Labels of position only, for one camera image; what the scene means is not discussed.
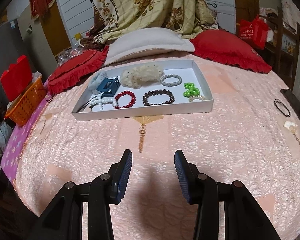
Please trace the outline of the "blue hair claw clip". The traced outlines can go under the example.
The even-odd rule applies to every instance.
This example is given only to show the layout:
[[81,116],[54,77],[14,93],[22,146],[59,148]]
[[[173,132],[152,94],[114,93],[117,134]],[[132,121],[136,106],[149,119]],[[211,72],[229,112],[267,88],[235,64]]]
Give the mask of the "blue hair claw clip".
[[101,98],[114,97],[120,86],[121,83],[118,77],[114,79],[109,79],[106,77],[97,87],[97,91],[101,92]]

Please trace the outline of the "light blue fluffy scrunchie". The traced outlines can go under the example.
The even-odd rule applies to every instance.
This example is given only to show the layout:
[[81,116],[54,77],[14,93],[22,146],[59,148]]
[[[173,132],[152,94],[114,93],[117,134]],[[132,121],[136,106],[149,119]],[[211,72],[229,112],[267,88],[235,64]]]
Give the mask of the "light blue fluffy scrunchie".
[[89,81],[88,90],[91,91],[93,94],[100,94],[100,91],[98,91],[97,88],[107,77],[107,73],[104,70],[99,70],[98,72],[96,72]]

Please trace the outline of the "cream lace scrunchie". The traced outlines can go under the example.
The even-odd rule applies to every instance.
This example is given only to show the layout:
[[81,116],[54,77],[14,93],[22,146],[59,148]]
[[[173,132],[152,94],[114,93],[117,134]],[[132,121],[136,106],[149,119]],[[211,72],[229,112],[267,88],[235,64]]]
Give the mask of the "cream lace scrunchie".
[[161,66],[144,64],[124,70],[120,75],[120,83],[124,87],[139,89],[144,84],[160,81],[163,73]]

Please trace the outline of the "white shallow tray box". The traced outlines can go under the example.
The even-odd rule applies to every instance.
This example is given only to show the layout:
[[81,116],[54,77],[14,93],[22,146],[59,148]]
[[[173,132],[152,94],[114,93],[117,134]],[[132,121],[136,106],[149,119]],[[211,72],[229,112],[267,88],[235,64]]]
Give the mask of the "white shallow tray box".
[[181,77],[181,84],[166,87],[158,81],[143,85],[139,89],[120,86],[114,97],[106,98],[93,95],[86,88],[72,110],[75,119],[89,121],[212,111],[213,96],[210,87],[193,60],[175,59],[130,64],[109,68],[106,73],[109,79],[120,78],[124,70],[144,64],[161,66],[164,75]]

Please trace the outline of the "purple floral bedsheet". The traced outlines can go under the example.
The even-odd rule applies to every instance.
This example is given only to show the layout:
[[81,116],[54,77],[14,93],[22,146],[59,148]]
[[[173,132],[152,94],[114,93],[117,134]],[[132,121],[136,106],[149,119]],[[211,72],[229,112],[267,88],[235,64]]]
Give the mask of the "purple floral bedsheet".
[[48,92],[36,110],[32,113],[27,123],[22,127],[16,125],[12,131],[0,163],[1,170],[11,184],[14,184],[13,181],[16,177],[19,157],[21,156],[26,140],[30,135],[34,124],[42,114],[46,104],[51,99],[51,94]]

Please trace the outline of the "orange plastic basket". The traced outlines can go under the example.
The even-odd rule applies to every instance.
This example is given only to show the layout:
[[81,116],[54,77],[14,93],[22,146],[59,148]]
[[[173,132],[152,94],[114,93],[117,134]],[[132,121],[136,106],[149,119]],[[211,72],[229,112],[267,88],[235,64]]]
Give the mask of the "orange plastic basket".
[[39,77],[30,84],[24,94],[20,94],[7,109],[4,118],[11,119],[19,127],[24,126],[45,98],[45,89],[42,78]]

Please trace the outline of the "red ruffled pillow left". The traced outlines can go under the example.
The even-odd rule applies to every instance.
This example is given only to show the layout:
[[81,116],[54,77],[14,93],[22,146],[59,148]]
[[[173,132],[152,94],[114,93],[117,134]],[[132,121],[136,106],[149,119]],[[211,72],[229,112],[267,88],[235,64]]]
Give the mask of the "red ruffled pillow left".
[[69,59],[51,74],[47,80],[47,89],[54,96],[82,82],[89,75],[102,68],[109,47],[102,51],[89,49]]

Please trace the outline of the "red ruffled pillow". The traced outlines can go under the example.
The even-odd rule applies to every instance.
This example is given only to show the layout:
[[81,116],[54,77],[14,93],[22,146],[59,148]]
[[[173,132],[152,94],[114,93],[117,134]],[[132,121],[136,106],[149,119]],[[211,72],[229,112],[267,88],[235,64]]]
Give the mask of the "red ruffled pillow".
[[206,30],[190,42],[193,54],[202,59],[268,74],[272,67],[247,43],[224,30]]
[[89,75],[102,68],[109,47],[102,51],[89,49],[69,59],[51,74],[47,80],[47,89],[54,96],[82,82]]

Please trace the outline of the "red box in basket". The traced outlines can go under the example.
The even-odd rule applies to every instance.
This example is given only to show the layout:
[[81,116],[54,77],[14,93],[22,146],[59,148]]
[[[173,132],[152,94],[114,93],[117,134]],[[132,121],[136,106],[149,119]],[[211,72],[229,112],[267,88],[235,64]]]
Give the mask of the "red box in basket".
[[32,81],[32,70],[26,55],[17,58],[1,75],[0,82],[9,100],[14,101]]

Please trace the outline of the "red ruffled pillow right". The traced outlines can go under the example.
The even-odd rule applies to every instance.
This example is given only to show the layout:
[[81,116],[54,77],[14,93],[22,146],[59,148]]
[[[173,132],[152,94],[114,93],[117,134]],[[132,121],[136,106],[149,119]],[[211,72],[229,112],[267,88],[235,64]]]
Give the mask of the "red ruffled pillow right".
[[202,59],[268,74],[272,67],[247,43],[224,30],[206,30],[190,42],[193,54]]

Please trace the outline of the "beige pillow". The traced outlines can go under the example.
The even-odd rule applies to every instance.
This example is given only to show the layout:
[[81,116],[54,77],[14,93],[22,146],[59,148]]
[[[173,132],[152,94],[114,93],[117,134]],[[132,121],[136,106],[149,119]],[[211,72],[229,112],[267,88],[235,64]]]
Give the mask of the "beige pillow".
[[170,29],[145,28],[127,33],[109,46],[105,65],[167,53],[169,51],[193,52],[194,45]]

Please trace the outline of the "red shopping bag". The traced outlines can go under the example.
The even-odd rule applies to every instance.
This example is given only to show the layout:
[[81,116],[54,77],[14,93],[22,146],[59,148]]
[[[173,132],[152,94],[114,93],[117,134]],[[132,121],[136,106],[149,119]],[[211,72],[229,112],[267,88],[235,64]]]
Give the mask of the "red shopping bag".
[[237,36],[254,49],[264,50],[269,27],[257,15],[252,21],[241,19]]

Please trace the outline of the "wooden chair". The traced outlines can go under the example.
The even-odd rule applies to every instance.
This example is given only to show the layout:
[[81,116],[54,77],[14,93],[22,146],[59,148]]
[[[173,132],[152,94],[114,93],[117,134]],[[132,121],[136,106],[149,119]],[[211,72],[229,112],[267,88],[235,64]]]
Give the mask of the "wooden chair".
[[267,12],[261,16],[266,20],[274,36],[271,41],[266,42],[264,50],[259,53],[288,88],[293,89],[300,50],[300,24],[291,26],[283,20],[282,8],[277,9],[277,13]]

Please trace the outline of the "grey refrigerator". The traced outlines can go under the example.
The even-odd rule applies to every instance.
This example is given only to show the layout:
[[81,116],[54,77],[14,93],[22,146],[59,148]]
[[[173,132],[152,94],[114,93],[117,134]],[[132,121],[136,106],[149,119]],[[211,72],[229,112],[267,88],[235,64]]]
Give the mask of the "grey refrigerator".
[[[25,42],[21,36],[18,21],[0,25],[0,77],[11,63],[15,63],[21,55],[29,57]],[[0,83],[0,102],[8,103],[8,98]]]

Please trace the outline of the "floral beige quilt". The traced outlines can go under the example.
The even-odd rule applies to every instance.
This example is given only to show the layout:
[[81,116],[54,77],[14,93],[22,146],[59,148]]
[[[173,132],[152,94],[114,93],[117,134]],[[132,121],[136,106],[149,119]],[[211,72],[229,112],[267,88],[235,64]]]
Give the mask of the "floral beige quilt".
[[79,45],[101,50],[117,38],[138,29],[161,27],[182,38],[194,38],[218,29],[216,15],[205,0],[90,0],[94,25]]

